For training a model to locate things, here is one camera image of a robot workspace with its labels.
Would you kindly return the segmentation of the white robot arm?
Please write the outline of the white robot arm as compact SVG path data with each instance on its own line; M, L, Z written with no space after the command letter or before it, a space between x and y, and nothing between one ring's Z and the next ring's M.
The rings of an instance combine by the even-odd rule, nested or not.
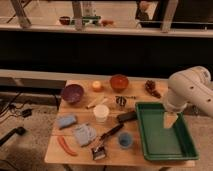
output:
M213 118L213 90L209 88L211 74L208 69L196 66L172 74L168 90L163 95L165 109L163 126L169 129L188 103L191 103Z

